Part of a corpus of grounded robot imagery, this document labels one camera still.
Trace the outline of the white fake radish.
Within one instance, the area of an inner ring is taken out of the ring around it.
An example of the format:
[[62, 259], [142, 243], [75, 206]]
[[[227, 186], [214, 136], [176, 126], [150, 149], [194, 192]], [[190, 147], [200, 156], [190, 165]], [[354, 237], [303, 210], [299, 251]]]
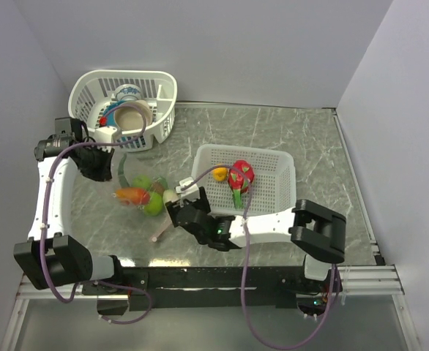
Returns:
[[179, 196], [178, 194], [172, 190], [172, 189], [167, 189], [163, 192], [163, 202], [164, 203], [169, 203], [169, 202], [177, 202], [179, 201]]

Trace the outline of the red fake dragon fruit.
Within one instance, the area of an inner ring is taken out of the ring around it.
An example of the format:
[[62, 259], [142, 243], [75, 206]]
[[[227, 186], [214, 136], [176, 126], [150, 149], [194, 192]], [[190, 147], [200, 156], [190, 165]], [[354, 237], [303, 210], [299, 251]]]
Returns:
[[248, 190], [255, 179], [253, 167], [245, 160], [236, 160], [234, 170], [228, 172], [228, 185], [232, 192], [234, 207], [243, 208], [242, 195]]

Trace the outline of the clear zip top bag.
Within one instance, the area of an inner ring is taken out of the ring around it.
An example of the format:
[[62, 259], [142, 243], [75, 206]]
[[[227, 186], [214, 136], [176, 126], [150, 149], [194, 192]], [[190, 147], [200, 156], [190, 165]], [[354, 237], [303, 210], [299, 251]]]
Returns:
[[128, 153], [117, 156], [113, 174], [113, 197], [130, 209], [137, 229], [147, 234], [152, 244], [159, 242], [171, 226], [165, 200], [172, 193], [166, 179]]

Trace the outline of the white perforated tray basket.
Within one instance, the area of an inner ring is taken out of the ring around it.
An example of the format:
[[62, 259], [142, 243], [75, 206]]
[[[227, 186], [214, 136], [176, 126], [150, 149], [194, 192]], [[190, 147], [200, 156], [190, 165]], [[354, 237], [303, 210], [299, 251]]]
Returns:
[[[257, 216], [284, 211], [296, 203], [296, 170], [292, 155], [284, 151], [262, 148], [206, 144], [198, 148], [193, 162], [191, 176], [199, 177], [215, 165], [233, 165], [245, 160], [253, 167], [253, 198], [247, 212]], [[205, 189], [212, 214], [228, 216], [242, 215], [236, 209], [231, 190], [226, 182], [218, 182], [211, 174], [199, 182]]]

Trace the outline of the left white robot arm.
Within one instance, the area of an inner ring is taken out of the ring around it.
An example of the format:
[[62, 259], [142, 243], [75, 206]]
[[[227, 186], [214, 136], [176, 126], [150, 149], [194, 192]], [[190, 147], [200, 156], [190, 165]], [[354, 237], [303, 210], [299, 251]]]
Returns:
[[116, 127], [101, 127], [93, 136], [76, 118], [55, 120], [55, 132], [35, 150], [40, 175], [37, 207], [27, 240], [16, 244], [13, 256], [38, 290], [99, 280], [110, 294], [119, 293], [126, 276], [115, 255], [97, 256], [72, 236], [71, 204], [75, 178], [106, 182], [112, 179], [111, 161]]

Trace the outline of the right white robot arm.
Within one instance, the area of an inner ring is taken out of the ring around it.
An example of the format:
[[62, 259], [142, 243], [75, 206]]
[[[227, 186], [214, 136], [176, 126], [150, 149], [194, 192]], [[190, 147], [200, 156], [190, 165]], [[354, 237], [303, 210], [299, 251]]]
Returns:
[[220, 252], [253, 244], [294, 244], [304, 253], [302, 286], [319, 290], [332, 266], [345, 260], [346, 218], [310, 200], [277, 213], [258, 216], [214, 216], [204, 188], [188, 198], [175, 197], [165, 207], [174, 227], [182, 227], [200, 245]]

